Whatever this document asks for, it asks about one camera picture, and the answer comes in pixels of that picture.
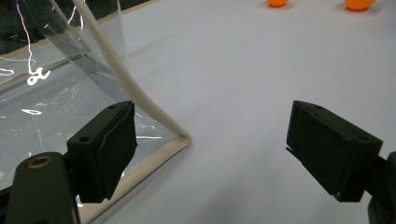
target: transparent plastic sheet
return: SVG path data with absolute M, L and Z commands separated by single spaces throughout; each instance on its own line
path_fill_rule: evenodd
M 119 5 L 106 2 L 105 14 L 92 12 L 122 56 Z M 0 189 L 12 184 L 21 161 L 65 153 L 70 136 L 106 106 L 128 99 L 71 1 L 18 0 L 14 9 L 16 32 L 1 38 L 24 36 L 27 46 L 0 56 Z M 47 39 L 35 41 L 32 30 Z M 139 107 L 135 127 L 138 147 L 126 170 L 176 138 Z

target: white tabletop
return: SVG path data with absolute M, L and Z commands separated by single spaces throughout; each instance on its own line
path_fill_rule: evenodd
M 322 105 L 396 150 L 396 2 L 160 0 L 124 15 L 129 67 L 185 127 L 177 154 L 105 223 L 368 223 L 287 150 L 293 100 Z

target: orange ball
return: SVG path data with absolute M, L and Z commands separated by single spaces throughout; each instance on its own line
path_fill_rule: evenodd
M 267 0 L 270 7 L 283 7 L 288 3 L 288 0 Z
M 346 7 L 350 10 L 353 11 L 362 11 L 375 2 L 375 0 L 345 0 L 346 1 Z

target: screw hole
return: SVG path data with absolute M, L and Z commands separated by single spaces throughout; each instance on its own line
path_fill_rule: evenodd
M 51 157 L 48 157 L 48 156 L 38 157 L 38 158 L 30 161 L 27 166 L 31 169 L 35 169 L 35 168 L 45 166 L 45 165 L 49 164 L 51 161 L 52 161 Z
M 80 142 L 88 142 L 90 141 L 90 137 L 82 137 L 79 139 Z
M 358 136 L 358 138 L 359 138 L 361 141 L 368 141 L 368 140 L 369 140 L 367 137 L 364 137 L 364 136 Z

